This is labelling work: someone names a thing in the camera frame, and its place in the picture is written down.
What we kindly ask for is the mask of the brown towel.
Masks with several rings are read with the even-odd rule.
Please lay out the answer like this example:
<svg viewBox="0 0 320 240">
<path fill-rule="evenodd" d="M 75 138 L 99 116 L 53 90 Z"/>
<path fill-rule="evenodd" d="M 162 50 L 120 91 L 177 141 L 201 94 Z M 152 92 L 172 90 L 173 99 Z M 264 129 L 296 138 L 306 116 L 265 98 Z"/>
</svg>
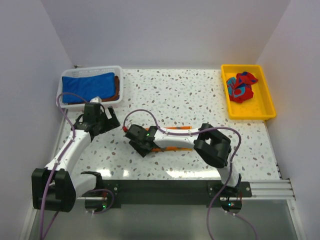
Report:
<svg viewBox="0 0 320 240">
<path fill-rule="evenodd" d="M 118 99 L 119 89 L 120 89 L 120 80 L 119 80 L 119 77 L 116 75 L 115 75 L 115 82 L 116 82 L 116 90 L 117 90 L 116 95 L 110 98 L 102 99 L 103 102 L 114 101 Z M 69 92 L 64 93 L 62 97 L 62 102 L 68 105 L 82 104 L 84 101 L 85 99 L 83 99 L 82 97 Z"/>
</svg>

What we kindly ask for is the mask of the orange cloth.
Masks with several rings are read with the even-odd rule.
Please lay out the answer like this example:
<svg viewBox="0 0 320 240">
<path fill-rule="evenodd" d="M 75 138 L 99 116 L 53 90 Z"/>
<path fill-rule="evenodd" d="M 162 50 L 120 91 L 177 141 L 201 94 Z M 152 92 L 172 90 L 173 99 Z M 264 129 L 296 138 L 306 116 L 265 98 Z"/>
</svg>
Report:
<svg viewBox="0 0 320 240">
<path fill-rule="evenodd" d="M 192 126 L 172 126 L 172 127 L 166 127 L 168 130 L 191 130 Z M 176 146 L 167 146 L 163 148 L 153 148 L 151 152 L 172 152 L 172 151 L 191 151 L 191 148 L 185 148 L 185 147 L 176 147 Z"/>
</svg>

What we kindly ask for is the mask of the blue towel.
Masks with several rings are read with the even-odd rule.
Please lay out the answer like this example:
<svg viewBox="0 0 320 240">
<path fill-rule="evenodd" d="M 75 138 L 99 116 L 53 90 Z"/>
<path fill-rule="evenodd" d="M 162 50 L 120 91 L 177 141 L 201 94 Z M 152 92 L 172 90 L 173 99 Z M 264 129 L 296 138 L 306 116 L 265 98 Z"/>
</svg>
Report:
<svg viewBox="0 0 320 240">
<path fill-rule="evenodd" d="M 111 98 L 117 93 L 116 76 L 112 72 L 90 77 L 63 76 L 62 92 L 76 94 L 88 102 L 95 97 Z"/>
</svg>

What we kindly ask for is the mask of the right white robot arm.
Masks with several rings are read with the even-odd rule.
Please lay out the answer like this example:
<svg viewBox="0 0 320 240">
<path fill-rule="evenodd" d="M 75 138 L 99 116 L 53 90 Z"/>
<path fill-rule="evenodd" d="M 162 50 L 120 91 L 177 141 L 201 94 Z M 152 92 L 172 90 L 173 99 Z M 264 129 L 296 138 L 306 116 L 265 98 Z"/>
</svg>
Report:
<svg viewBox="0 0 320 240">
<path fill-rule="evenodd" d="M 193 149 L 209 166 L 217 169 L 223 192 L 235 196 L 241 190 L 241 175 L 234 170 L 233 161 L 241 145 L 241 135 L 229 127 L 213 127 L 208 123 L 200 128 L 170 129 L 159 126 L 144 128 L 137 124 L 122 127 L 129 144 L 145 157 L 154 149 L 166 151 Z"/>
</svg>

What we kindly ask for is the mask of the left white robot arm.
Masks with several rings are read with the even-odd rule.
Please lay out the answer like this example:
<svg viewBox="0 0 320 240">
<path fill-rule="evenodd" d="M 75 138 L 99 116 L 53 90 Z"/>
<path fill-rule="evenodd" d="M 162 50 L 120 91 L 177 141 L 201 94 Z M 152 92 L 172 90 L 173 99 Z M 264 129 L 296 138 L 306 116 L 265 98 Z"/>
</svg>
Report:
<svg viewBox="0 0 320 240">
<path fill-rule="evenodd" d="M 120 122 L 113 107 L 98 102 L 84 105 L 84 112 L 72 124 L 71 132 L 58 154 L 31 175 L 32 203 L 37 210 L 70 212 L 77 198 L 86 193 L 99 196 L 104 184 L 99 172 L 72 172 L 83 151 L 95 137 L 116 129 Z"/>
</svg>

